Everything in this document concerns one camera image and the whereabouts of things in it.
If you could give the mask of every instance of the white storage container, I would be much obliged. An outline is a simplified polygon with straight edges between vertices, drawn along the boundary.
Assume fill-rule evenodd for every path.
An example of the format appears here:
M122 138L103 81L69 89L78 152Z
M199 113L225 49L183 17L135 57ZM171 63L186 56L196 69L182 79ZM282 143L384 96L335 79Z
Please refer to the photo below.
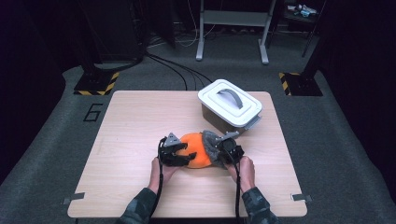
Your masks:
M206 86L198 98L204 118L223 133L243 133L261 119L262 103L227 80Z

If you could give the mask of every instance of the person's arm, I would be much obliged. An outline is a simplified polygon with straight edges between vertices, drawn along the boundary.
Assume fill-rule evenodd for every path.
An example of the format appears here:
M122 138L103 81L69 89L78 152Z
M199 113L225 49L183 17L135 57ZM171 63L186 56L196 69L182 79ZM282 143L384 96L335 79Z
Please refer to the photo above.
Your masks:
M163 184L166 184L180 167L163 166ZM151 175L148 186L143 188L128 204L116 224L147 224L157 199L160 186L160 164L158 158L151 162Z
M279 223L277 216L271 212L270 204L257 187L242 194L250 224Z
M233 181L236 182L236 171L233 165L226 165ZM277 216L271 212L270 204L264 198L254 183L255 171L253 160L242 157L239 162L239 175L241 177L242 200L247 209L250 224L279 223Z
M155 204L157 194L149 188L143 188L125 209L116 224L146 224Z

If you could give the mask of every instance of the black device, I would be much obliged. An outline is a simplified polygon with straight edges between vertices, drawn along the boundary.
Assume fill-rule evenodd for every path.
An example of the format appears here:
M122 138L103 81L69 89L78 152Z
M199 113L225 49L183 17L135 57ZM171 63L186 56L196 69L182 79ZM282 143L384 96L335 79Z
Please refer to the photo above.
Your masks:
M219 149L219 159L224 164L237 164L245 154L241 146L238 146L232 138L227 138L219 142L216 148Z
M147 25L136 0L78 0L101 63L140 62Z
M172 133L161 139L158 145L158 159L167 166L185 166L195 159L196 152L188 156L179 156L176 154L181 149L186 149L187 144L181 143L180 140Z

